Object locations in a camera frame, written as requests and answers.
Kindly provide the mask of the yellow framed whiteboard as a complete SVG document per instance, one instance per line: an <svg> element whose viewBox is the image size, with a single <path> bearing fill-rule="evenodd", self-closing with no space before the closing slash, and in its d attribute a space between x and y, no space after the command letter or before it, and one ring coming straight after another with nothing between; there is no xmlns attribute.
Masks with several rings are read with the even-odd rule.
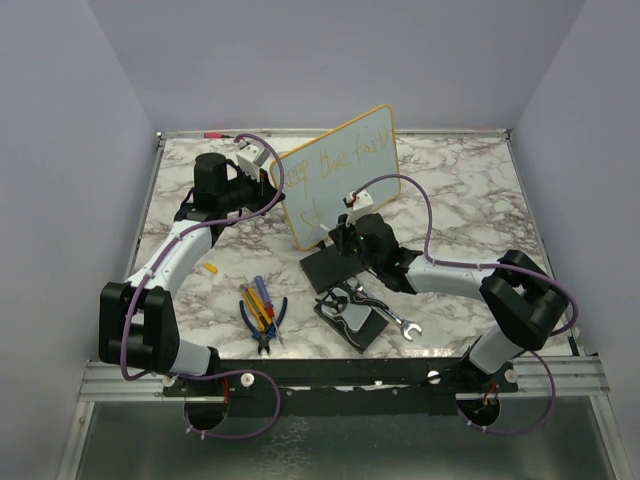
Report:
<svg viewBox="0 0 640 480"><path fill-rule="evenodd" d="M309 250L327 237L318 224L332 229L346 212L350 192L399 171L393 111L380 105L289 151L282 164L283 174L276 164L270 173L286 194L282 206L295 245Z"/></svg>

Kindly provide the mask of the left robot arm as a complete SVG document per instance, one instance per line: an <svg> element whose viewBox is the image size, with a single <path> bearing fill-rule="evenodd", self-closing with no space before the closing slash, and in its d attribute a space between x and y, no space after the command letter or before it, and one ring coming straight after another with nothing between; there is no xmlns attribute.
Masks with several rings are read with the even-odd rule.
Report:
<svg viewBox="0 0 640 480"><path fill-rule="evenodd" d="M284 193L262 163L238 154L197 156L194 185L174 216L170 233L155 254L122 283L107 283L100 294L99 358L125 371L177 374L206 395L220 385L220 359L213 347L181 338L173 299L200 259L229 224L266 213Z"/></svg>

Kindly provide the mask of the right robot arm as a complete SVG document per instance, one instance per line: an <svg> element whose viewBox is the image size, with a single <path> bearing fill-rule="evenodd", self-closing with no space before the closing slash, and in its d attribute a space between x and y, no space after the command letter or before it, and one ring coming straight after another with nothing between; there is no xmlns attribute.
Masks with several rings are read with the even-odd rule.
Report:
<svg viewBox="0 0 640 480"><path fill-rule="evenodd" d="M509 250L496 261L465 263L429 259L399 245L393 229L379 214L351 223L346 214L329 232L338 253L356 255L365 269L388 289L404 294L443 293L482 301L496 326L465 353L461 383L481 391L496 372L523 351L536 352L555 334L570 295L526 254Z"/></svg>

